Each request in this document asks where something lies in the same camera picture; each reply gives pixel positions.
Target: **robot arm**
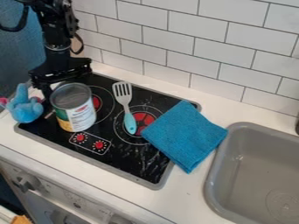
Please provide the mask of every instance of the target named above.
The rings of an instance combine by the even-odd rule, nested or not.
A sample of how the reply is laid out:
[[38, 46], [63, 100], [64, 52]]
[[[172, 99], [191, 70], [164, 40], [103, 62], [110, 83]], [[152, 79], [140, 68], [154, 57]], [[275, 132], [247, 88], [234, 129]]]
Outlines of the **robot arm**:
[[[45, 43], [45, 62], [29, 72], [32, 85], [42, 90], [48, 100], [52, 90], [50, 85], [56, 82], [75, 79], [92, 72], [91, 60], [72, 58], [70, 52], [83, 51], [83, 41], [76, 33], [79, 20], [74, 16], [71, 0], [15, 0], [24, 5], [23, 15], [16, 27], [0, 29], [18, 32], [26, 25], [29, 7], [38, 15]], [[71, 39], [77, 38], [82, 46], [79, 51], [71, 49]]]

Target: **blue stuffed toy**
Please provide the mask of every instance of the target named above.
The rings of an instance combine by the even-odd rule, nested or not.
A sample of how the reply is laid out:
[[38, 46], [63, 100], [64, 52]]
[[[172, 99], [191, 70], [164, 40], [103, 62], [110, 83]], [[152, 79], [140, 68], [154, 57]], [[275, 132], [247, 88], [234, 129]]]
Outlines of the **blue stuffed toy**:
[[44, 113], [44, 108], [37, 97], [29, 99], [28, 89], [24, 83], [18, 84], [15, 98], [6, 105], [6, 108], [19, 123], [31, 123]]

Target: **white countertop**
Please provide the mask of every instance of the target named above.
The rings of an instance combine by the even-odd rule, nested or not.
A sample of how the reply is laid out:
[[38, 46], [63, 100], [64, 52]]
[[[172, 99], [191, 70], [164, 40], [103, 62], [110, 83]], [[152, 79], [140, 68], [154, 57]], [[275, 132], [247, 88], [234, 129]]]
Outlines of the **white countertop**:
[[[96, 73], [198, 102], [202, 106], [202, 114], [222, 127], [227, 127], [236, 122], [251, 122], [295, 134], [296, 119], [292, 116], [176, 86], [100, 63], [93, 63], [93, 69]], [[38, 95], [38, 91], [34, 91], [33, 95]], [[103, 192], [130, 201], [151, 211], [153, 214], [159, 214], [167, 220], [179, 224], [232, 223], [219, 217], [205, 203], [203, 184], [214, 154], [210, 155], [189, 175], [175, 166], [165, 186], [159, 191], [152, 191], [15, 133], [13, 126], [16, 122], [6, 111], [0, 115], [0, 118], [0, 144], [69, 176], [80, 179], [103, 190]], [[9, 155], [12, 154], [7, 151], [7, 153], [2, 153], [1, 157], [7, 158]], [[135, 210], [135, 216], [141, 215], [138, 211]]]

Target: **black stovetop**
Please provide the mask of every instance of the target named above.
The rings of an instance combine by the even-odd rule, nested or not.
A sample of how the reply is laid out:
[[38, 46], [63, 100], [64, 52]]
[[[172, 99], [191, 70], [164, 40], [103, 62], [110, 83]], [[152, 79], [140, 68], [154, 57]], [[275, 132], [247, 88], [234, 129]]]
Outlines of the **black stovetop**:
[[180, 100], [133, 87], [133, 98], [129, 106], [137, 121], [138, 130], [132, 136], [123, 125], [123, 107], [115, 101], [112, 94], [112, 84], [117, 80], [91, 74], [76, 81], [85, 83], [92, 89], [97, 111], [94, 126], [85, 131], [69, 133], [60, 128], [52, 112], [35, 122], [19, 124], [16, 131], [77, 158], [88, 158], [87, 162], [144, 186], [161, 184], [162, 179], [166, 178], [164, 176], [167, 176], [166, 171], [170, 170], [170, 160], [145, 141], [140, 136], [140, 131]]

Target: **red burner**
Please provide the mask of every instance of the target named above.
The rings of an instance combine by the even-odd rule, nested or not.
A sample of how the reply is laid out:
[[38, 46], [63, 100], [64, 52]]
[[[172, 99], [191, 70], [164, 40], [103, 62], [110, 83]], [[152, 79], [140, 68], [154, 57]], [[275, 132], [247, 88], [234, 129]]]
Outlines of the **red burner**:
[[155, 117], [146, 112], [137, 112], [133, 114], [137, 122], [136, 136], [140, 136], [142, 130], [155, 121]]
[[97, 150], [101, 150], [104, 147], [104, 143], [103, 142], [96, 142], [95, 143], [95, 148]]
[[83, 134], [79, 134], [79, 135], [76, 136], [76, 139], [77, 139], [78, 142], [82, 142], [82, 141], [84, 141], [85, 136]]
[[97, 95], [93, 96], [93, 102], [94, 102], [94, 108], [95, 110], [98, 110], [101, 106], [101, 100]]

